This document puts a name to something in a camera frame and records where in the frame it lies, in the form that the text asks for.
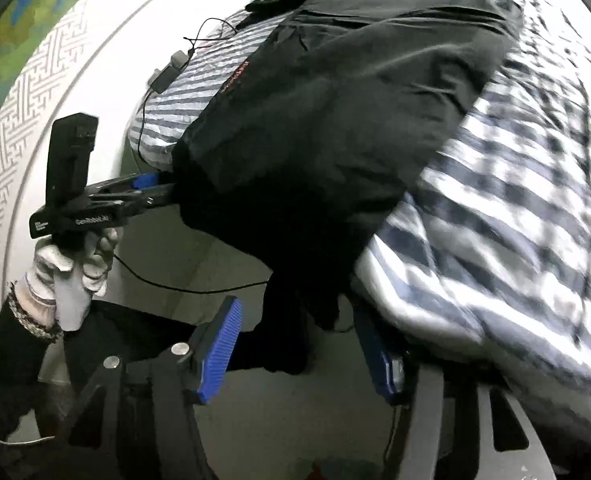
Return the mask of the black sleeved left forearm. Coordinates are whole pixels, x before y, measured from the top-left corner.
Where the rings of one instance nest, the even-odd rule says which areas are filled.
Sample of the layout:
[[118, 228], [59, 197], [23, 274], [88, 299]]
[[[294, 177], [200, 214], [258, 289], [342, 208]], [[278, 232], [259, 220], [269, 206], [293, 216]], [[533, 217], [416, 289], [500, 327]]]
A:
[[39, 373], [60, 328], [54, 304], [35, 298], [24, 280], [12, 284], [0, 309], [0, 440], [18, 429], [22, 417], [35, 413], [38, 430], [52, 436], [58, 416], [48, 404], [48, 387]]

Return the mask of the white gloved left hand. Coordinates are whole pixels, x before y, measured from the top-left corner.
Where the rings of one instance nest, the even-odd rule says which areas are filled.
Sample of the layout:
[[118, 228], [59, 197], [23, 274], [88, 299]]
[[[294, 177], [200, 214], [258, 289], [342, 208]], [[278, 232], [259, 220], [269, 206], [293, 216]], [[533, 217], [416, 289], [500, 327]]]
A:
[[45, 330], [79, 330], [91, 300], [105, 293], [122, 233], [120, 228], [89, 232], [79, 252], [67, 252], [50, 237], [38, 240], [32, 266], [14, 285], [18, 306]]

